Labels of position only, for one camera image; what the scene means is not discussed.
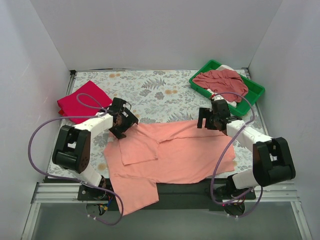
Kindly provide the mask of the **salmon pink t-shirt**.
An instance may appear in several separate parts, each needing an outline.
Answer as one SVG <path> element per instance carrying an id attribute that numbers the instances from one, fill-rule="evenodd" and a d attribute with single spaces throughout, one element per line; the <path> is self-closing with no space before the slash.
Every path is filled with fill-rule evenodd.
<path id="1" fill-rule="evenodd" d="M 124 215 L 159 201 L 158 183 L 194 184 L 212 175 L 231 138 L 196 120 L 135 124 L 104 149 Z"/>

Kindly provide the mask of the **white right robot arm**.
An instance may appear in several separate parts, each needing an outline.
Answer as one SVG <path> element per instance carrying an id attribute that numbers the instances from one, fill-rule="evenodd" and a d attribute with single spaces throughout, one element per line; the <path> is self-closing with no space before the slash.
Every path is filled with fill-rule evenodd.
<path id="1" fill-rule="evenodd" d="M 224 194 L 237 199 L 250 188 L 267 187 L 296 177 L 287 140 L 260 133 L 239 116 L 232 116 L 223 99 L 212 100 L 211 108 L 199 108 L 197 128 L 218 130 L 252 152 L 252 169 L 230 175 L 225 186 L 211 190 L 214 196 Z"/>

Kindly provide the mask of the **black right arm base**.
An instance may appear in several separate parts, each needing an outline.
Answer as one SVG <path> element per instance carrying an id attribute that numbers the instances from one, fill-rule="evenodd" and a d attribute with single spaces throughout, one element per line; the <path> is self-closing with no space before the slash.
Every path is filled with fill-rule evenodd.
<path id="1" fill-rule="evenodd" d="M 227 178 L 217 178 L 210 184 L 209 195 L 213 203 L 220 207 L 227 217 L 239 219 L 247 216 L 245 201 L 256 200 L 252 187 L 237 189 Z"/>

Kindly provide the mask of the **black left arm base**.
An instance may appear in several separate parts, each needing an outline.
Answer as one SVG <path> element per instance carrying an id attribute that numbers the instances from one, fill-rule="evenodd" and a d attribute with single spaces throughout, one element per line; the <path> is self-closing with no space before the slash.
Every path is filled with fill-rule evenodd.
<path id="1" fill-rule="evenodd" d="M 108 191 L 81 184 L 77 198 L 78 201 L 86 203 L 86 209 L 93 214 L 102 217 L 107 212 L 119 211 L 117 197 Z"/>

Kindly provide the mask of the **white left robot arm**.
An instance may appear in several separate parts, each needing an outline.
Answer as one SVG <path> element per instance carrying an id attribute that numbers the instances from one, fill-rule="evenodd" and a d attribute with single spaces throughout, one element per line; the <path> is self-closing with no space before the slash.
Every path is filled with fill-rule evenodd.
<path id="1" fill-rule="evenodd" d="M 110 106 L 98 107 L 94 117 L 73 126 L 63 125 L 58 133 L 52 162 L 90 184 L 89 194 L 95 200 L 103 199 L 107 191 L 103 176 L 90 163 L 91 140 L 106 130 L 119 140 L 126 137 L 125 132 L 139 122 L 127 103 L 115 97 Z"/>

